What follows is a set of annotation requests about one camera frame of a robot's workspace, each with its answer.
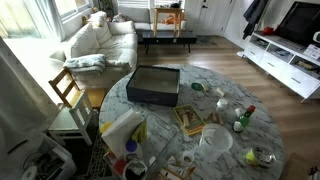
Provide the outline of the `white small chair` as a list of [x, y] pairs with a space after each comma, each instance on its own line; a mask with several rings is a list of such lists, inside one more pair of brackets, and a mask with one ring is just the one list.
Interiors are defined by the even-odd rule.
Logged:
[[65, 139], [83, 139], [88, 146], [92, 141], [87, 133], [87, 126], [93, 115], [93, 108], [88, 95], [82, 91], [75, 104], [63, 108], [48, 129], [49, 134], [62, 146]]

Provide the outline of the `green bottle red cap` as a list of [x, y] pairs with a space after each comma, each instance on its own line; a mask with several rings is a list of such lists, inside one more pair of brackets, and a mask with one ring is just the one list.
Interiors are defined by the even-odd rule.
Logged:
[[256, 107], [254, 105], [250, 105], [246, 111], [236, 119], [232, 127], [234, 132], [240, 133], [245, 129], [245, 127], [249, 124], [249, 118], [255, 109]]

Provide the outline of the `white paper bag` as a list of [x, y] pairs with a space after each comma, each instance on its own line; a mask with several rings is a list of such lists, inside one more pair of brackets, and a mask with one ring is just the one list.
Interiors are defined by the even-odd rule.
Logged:
[[130, 109], [113, 122], [102, 134], [103, 141], [117, 158], [121, 158], [124, 155], [127, 141], [142, 121], [141, 113]]

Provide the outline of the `white tv cabinet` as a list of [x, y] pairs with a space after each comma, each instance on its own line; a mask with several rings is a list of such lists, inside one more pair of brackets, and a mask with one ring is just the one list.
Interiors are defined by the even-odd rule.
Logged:
[[303, 98], [320, 98], [320, 61], [305, 47], [276, 35], [254, 32], [242, 54]]

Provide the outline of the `black coffee table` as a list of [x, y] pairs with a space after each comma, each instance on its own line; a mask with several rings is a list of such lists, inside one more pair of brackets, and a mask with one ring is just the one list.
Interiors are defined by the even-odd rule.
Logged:
[[197, 37], [190, 31], [183, 31], [180, 34], [174, 31], [158, 31], [157, 34], [154, 34], [153, 31], [144, 31], [142, 39], [146, 50], [149, 50], [149, 46], [154, 44], [182, 44], [189, 47], [197, 42]]

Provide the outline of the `wooden block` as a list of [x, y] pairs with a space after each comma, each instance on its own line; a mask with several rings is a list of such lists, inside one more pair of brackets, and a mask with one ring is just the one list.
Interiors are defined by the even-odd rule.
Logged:
[[225, 93], [220, 88], [217, 88], [216, 91], [219, 93], [220, 96], [225, 96]]

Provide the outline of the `wooden chair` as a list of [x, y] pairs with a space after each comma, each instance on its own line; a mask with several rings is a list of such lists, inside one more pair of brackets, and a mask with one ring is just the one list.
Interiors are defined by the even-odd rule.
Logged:
[[48, 83], [62, 100], [63, 104], [69, 108], [76, 103], [82, 92], [86, 92], [91, 106], [94, 109], [99, 109], [106, 95], [106, 90], [102, 88], [80, 89], [67, 68], [63, 68]]

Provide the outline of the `clear plastic cup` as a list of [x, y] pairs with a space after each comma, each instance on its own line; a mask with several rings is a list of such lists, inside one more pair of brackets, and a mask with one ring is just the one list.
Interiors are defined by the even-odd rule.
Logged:
[[216, 161], [233, 145], [229, 131], [218, 124], [207, 124], [202, 129], [199, 141], [199, 154], [207, 162]]

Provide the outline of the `grey folded blanket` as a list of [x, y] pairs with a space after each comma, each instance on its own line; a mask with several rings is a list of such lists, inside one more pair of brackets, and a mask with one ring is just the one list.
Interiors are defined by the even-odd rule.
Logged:
[[74, 74], [102, 74], [106, 67], [105, 59], [106, 57], [103, 54], [85, 55], [67, 59], [64, 62], [64, 67], [66, 67], [71, 73]]

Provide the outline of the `white pill bottle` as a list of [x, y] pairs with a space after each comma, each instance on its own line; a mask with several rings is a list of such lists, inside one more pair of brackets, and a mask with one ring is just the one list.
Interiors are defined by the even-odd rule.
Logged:
[[216, 111], [223, 111], [228, 106], [228, 101], [226, 99], [219, 99], [216, 103]]

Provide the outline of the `cream sofa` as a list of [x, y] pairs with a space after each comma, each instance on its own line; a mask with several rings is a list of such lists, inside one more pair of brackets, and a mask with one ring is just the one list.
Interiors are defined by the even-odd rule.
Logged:
[[50, 56], [49, 69], [58, 73], [70, 59], [101, 55], [105, 67], [71, 70], [80, 89], [111, 88], [137, 67], [138, 34], [133, 21], [105, 22], [101, 27], [84, 25]]

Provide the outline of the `yellow picture book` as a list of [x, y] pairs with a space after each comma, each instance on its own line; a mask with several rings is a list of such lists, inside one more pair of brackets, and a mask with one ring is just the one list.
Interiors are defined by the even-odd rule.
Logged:
[[206, 123], [198, 115], [191, 104], [174, 107], [173, 111], [187, 135], [194, 135], [202, 131]]

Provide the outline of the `wooden blocks pile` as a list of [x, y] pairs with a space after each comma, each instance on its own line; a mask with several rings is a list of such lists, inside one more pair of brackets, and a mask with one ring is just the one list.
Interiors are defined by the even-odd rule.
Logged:
[[219, 125], [223, 125], [223, 118], [221, 115], [219, 115], [217, 112], [212, 112], [209, 116], [208, 116], [209, 120], [212, 120], [214, 123], [219, 124]]

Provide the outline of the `metal bowl green rim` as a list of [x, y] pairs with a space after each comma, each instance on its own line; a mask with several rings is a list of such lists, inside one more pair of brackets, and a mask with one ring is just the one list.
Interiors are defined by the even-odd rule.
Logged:
[[245, 156], [246, 162], [253, 167], [270, 168], [276, 162], [275, 155], [263, 146], [254, 146]]

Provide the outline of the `wooden stool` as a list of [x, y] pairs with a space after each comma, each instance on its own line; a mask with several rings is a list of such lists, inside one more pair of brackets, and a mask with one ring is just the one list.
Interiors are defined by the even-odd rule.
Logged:
[[153, 35], [157, 36], [158, 31], [158, 16], [162, 13], [166, 13], [167, 16], [162, 23], [174, 26], [174, 35], [179, 37], [181, 34], [181, 23], [183, 20], [183, 10], [181, 8], [164, 8], [157, 7], [154, 9], [154, 21], [153, 21]]

